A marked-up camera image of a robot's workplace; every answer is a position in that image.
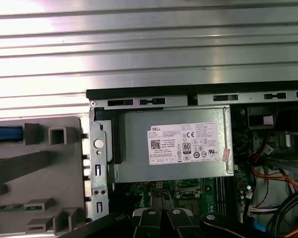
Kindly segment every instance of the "barcode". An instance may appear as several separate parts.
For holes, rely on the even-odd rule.
[[[151,150],[161,149],[160,140],[151,141]]]

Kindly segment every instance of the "green circuit board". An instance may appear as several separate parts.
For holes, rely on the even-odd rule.
[[[25,207],[21,204],[1,205],[0,212],[21,212],[21,211],[38,211],[42,210],[42,207]]]
[[[127,195],[140,197],[134,206],[134,209],[138,209],[151,207],[151,193],[156,191],[168,192],[174,207],[189,209],[193,215],[199,216],[217,211],[214,178],[138,182],[130,186]]]
[[[236,198],[237,198],[237,218],[240,222],[242,222],[245,197],[248,192],[247,187],[252,184],[250,171],[244,170],[243,168],[238,167],[238,170],[235,171],[234,182],[235,182],[235,192],[236,192]]]

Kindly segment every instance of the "sticker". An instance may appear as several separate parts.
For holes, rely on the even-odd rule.
[[[228,148],[224,148],[224,152],[223,152],[223,162],[228,162],[229,160],[229,153],[230,153],[230,149]]]
[[[268,144],[265,145],[263,152],[266,153],[266,155],[270,155],[273,152],[273,148],[270,147]]]
[[[216,123],[155,125],[147,136],[150,165],[220,160]]]

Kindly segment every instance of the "metal panel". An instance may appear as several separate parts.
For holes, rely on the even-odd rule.
[[[219,137],[219,156],[223,157],[224,148],[232,150],[230,108],[191,107],[164,108],[163,111],[127,113],[122,125],[125,137],[123,162],[116,166],[116,182],[156,181],[173,179],[209,178],[233,175],[232,154],[228,163],[204,161],[151,166],[148,157],[147,131],[153,125],[214,122]]]
[[[0,0],[0,119],[86,116],[86,89],[276,80],[298,80],[298,0]]]

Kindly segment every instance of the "wire bundle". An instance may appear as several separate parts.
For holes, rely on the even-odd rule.
[[[260,208],[250,207],[249,211],[252,214],[258,214],[258,215],[274,214],[276,211],[278,211],[278,206],[268,206],[268,207],[260,207]]]
[[[266,199],[267,195],[268,195],[268,182],[269,180],[281,180],[281,181],[285,181],[288,182],[289,184],[291,184],[294,188],[296,188],[298,190],[298,183],[294,180],[292,180],[291,178],[289,178],[286,173],[282,170],[280,170],[277,173],[273,173],[273,174],[261,174],[259,173],[256,169],[255,166],[258,164],[258,159],[261,155],[261,153],[263,152],[265,145],[267,143],[267,140],[269,138],[269,132],[267,133],[267,135],[264,138],[263,143],[261,144],[261,146],[254,151],[250,156],[250,163],[252,165],[252,172],[255,176],[265,179],[267,181],[267,191],[266,191],[266,195],[264,197],[264,199],[260,202],[259,205],[257,205],[256,207],[260,206]],[[270,212],[276,212],[276,214],[273,216],[272,220],[269,222],[268,224],[268,228],[272,225],[272,233],[275,236],[278,236],[278,232],[279,232],[279,227],[280,227],[280,223],[283,219],[283,216],[290,211],[294,206],[296,206],[298,204],[298,191],[293,193],[291,196],[289,196],[282,204],[281,206],[275,210],[275,211],[270,211]],[[288,233],[287,235],[285,235],[285,237],[291,237],[295,235],[295,237],[298,237],[298,229],[295,229],[294,231]]]

